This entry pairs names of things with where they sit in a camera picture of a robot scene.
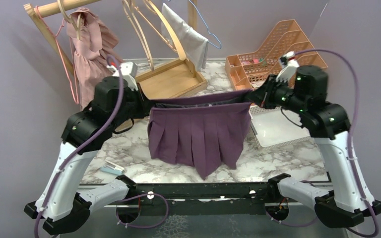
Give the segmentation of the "purple garment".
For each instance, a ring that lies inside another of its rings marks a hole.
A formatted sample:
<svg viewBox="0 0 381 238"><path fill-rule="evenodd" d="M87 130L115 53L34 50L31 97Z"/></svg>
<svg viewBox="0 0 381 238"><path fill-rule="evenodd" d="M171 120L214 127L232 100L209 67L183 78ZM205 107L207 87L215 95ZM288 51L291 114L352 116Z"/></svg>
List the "purple garment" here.
<svg viewBox="0 0 381 238"><path fill-rule="evenodd" d="M147 127L152 159L194 167L202 179L231 169L250 130L250 90L153 100Z"/></svg>

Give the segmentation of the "blue wire hanger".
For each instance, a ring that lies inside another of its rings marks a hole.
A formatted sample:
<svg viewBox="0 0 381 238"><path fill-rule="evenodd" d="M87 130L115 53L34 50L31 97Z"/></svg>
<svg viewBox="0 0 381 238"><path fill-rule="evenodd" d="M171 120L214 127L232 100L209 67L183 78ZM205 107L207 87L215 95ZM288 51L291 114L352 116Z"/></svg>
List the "blue wire hanger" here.
<svg viewBox="0 0 381 238"><path fill-rule="evenodd" d="M211 33L208 24L204 20L203 16L201 15L201 13L197 7L197 1L196 0L189 0L188 1L188 11L190 11L190 13L188 13L188 17L190 17L190 20L188 20L188 22L185 22L184 20L181 19L181 21L187 27L192 28L193 30L196 31L196 29L197 29L197 27L196 27L196 25L197 25L196 13L197 13L199 18L201 19L201 21L205 25L208 34L211 35L212 37L214 37L218 41L219 45L216 45L216 44L212 43L211 41L208 41L208 43L211 44L212 46L216 47L217 49L222 49L221 41L218 39L218 37L215 34Z"/></svg>

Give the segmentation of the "white skirt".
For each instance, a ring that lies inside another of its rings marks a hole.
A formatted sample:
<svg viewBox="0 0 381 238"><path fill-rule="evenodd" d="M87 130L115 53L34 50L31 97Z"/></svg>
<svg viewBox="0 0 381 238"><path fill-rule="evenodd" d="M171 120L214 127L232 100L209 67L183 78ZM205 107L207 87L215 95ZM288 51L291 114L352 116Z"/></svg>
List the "white skirt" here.
<svg viewBox="0 0 381 238"><path fill-rule="evenodd" d="M165 3L162 5L161 13L174 30L187 58L194 64L195 70L201 71L205 69L208 54L208 39L189 26Z"/></svg>

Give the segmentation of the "pink skirt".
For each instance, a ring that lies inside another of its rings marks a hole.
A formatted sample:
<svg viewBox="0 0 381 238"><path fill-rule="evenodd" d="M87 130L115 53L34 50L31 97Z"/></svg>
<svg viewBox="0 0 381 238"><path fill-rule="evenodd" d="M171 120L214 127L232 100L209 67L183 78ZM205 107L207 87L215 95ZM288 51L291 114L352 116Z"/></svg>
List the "pink skirt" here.
<svg viewBox="0 0 381 238"><path fill-rule="evenodd" d="M70 17L75 22L80 19L79 37L73 25L68 25L66 32L74 47L73 66L79 82L79 102L84 108L93 99L95 86L104 77L112 75L107 69L107 55L114 56L118 62L123 60L114 50L119 43L117 35L98 15L88 8L80 7Z"/></svg>

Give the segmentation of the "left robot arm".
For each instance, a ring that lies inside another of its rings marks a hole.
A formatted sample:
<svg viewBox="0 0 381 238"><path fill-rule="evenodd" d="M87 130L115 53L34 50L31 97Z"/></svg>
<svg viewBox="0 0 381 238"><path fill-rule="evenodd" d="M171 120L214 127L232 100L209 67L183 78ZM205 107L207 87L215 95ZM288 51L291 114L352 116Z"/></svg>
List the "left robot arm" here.
<svg viewBox="0 0 381 238"><path fill-rule="evenodd" d="M24 212L56 237L77 231L92 212L115 201L131 203L132 180L120 176L95 189L78 192L79 184L103 144L127 120L142 119L151 103L134 79L108 76L95 87L93 100L67 120L57 163L40 198Z"/></svg>

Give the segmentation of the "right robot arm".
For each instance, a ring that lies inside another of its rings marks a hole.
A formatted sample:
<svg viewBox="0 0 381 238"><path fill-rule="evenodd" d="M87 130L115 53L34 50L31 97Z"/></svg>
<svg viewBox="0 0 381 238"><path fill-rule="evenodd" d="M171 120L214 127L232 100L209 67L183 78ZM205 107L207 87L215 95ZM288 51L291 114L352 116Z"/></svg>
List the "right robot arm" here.
<svg viewBox="0 0 381 238"><path fill-rule="evenodd" d="M348 140L351 127L345 109L327 101L328 75L318 66L297 68L295 84L279 82L270 75L247 98L255 105L273 109L280 107L296 113L301 126L308 130L320 150L333 190L325 190L300 182L288 174L268 181L267 197L274 202L290 198L314 210L329 228L351 228L368 216L381 213L381 201L375 200L361 174L352 144Z"/></svg>

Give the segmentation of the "white perforated basket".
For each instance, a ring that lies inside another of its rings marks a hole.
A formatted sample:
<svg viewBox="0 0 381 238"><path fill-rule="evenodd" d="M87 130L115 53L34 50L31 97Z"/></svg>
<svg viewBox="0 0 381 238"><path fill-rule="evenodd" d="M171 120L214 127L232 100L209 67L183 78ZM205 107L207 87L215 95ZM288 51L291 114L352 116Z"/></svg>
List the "white perforated basket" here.
<svg viewBox="0 0 381 238"><path fill-rule="evenodd" d="M267 110L250 106L251 127L261 149L271 149L310 139L309 131L300 128L297 113L280 108Z"/></svg>

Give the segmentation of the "orange plastic desk organizer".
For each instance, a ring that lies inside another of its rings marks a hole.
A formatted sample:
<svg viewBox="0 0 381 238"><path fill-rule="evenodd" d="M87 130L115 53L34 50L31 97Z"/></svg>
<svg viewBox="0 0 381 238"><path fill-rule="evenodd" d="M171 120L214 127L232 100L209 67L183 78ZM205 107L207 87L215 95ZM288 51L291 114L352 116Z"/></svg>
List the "orange plastic desk organizer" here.
<svg viewBox="0 0 381 238"><path fill-rule="evenodd" d="M255 52L227 56L225 71L233 90L258 88L270 74L280 72L282 55L313 48L296 20L282 20Z"/></svg>

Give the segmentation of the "wooden clothes rack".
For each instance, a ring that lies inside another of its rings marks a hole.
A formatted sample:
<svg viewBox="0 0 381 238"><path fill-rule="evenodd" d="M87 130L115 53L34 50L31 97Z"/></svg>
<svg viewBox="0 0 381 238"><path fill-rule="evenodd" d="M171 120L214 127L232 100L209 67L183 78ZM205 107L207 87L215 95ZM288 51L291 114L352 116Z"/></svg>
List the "wooden clothes rack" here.
<svg viewBox="0 0 381 238"><path fill-rule="evenodd" d="M91 3L92 1L90 0L63 0L65 11L85 6ZM150 27L154 29L155 26L140 11L140 9L135 5L135 2L133 0L132 3L134 5L135 16L140 15L150 25ZM144 5L153 14L157 15L147 3L144 2ZM55 15L58 13L61 14L57 1L38 7L43 19L45 17ZM59 55L53 36L46 28L43 21L39 18L38 14L35 11L35 7L27 3L24 5L24 9L27 15L31 18L33 23L38 28L38 30L41 32L41 34L53 48L53 50ZM164 37L161 34L160 31L157 31L156 33L167 44L167 46L169 46L174 52L176 52L172 39L169 41L166 37ZM65 59L68 71L72 72L72 69L74 69L72 61L69 59L69 57L64 51L62 53L62 56ZM188 58L186 58L185 61L182 61L178 57L177 59L174 59L168 63L159 66L154 66L153 71L148 70L146 72L138 74L136 76L136 80L138 83L140 83L146 95L151 99L189 96L207 88L206 79L199 71L195 70L194 64Z"/></svg>

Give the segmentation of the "small white blue box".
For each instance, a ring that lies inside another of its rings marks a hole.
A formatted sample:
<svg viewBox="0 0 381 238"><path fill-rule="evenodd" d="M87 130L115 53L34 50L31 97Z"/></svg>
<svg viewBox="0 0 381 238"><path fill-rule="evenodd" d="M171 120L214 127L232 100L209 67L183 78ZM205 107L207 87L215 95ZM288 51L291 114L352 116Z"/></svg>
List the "small white blue box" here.
<svg viewBox="0 0 381 238"><path fill-rule="evenodd" d="M124 174L125 168L115 164L112 161L107 161L106 160L105 164L100 168L100 171L102 171L104 173L120 176L120 175Z"/></svg>

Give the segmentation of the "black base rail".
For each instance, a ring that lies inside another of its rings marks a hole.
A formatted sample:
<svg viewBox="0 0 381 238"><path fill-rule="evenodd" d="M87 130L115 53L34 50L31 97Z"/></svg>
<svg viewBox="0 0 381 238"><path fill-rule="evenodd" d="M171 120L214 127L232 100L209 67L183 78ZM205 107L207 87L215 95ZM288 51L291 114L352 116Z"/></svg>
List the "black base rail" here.
<svg viewBox="0 0 381 238"><path fill-rule="evenodd" d="M122 212L142 216L264 215L284 197L267 182L135 183L126 201L115 201Z"/></svg>

